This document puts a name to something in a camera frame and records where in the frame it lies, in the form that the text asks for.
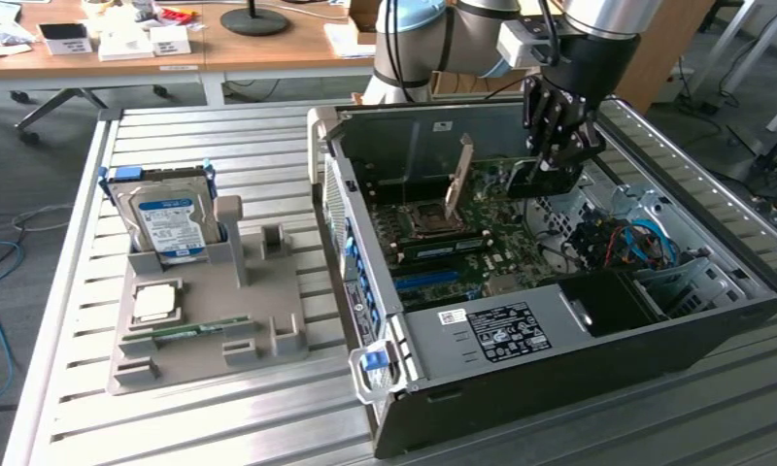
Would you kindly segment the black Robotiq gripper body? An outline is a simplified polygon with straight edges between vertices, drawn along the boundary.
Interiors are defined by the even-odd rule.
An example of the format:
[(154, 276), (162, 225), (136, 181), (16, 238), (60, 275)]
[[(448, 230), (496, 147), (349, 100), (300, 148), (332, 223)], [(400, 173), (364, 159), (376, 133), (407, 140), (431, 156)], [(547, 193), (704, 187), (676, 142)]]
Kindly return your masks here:
[(641, 36), (612, 40), (593, 35), (567, 35), (560, 39), (560, 56), (555, 66), (541, 65), (541, 84), (535, 109), (544, 100), (545, 89), (564, 91), (584, 108), (595, 111), (616, 90), (624, 71), (641, 43)]

